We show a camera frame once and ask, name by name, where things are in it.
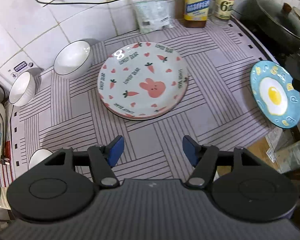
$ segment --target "bottle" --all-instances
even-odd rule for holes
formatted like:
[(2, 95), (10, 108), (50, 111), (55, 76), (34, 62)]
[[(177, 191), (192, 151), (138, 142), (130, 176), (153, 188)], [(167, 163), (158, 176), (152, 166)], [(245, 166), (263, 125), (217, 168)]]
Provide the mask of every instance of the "bottle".
[(204, 28), (208, 18), (210, 0), (185, 0), (184, 26)]
[(212, 21), (217, 25), (224, 26), (231, 17), (234, 0), (216, 0), (212, 13)]

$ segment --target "lid knob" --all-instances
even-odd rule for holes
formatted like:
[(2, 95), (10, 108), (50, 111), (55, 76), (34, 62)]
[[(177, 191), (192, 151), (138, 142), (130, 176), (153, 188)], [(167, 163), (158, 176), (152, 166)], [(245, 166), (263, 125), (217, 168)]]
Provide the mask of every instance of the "lid knob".
[(282, 10), (285, 12), (285, 13), (287, 13), (287, 14), (289, 14), (290, 12), (291, 12), (291, 10), (292, 10), (292, 7), (288, 4), (288, 3), (284, 3), (283, 4), (283, 6), (282, 6)]

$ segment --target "fried egg design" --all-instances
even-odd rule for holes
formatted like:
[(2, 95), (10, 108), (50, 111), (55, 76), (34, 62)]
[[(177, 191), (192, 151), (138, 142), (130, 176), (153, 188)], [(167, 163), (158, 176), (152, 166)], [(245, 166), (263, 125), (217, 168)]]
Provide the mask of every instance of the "fried egg design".
[(288, 108), (288, 98), (280, 83), (266, 77), (259, 85), (260, 96), (272, 115), (283, 115)]

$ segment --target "blue plate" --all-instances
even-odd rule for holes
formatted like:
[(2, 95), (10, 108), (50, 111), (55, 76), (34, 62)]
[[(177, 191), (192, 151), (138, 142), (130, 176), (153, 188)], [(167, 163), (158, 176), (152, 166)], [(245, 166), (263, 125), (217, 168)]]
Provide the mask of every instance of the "blue plate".
[(250, 86), (260, 110), (276, 126), (292, 128), (300, 120), (300, 93), (280, 65), (263, 60), (250, 72)]

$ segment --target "bottle label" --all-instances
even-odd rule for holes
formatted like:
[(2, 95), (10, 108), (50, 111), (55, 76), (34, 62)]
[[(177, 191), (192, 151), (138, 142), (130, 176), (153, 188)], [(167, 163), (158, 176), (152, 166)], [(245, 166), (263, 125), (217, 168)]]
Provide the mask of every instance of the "bottle label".
[(216, 0), (214, 16), (223, 20), (229, 20), (234, 0)]
[(185, 16), (188, 21), (206, 21), (210, 0), (186, 0)]

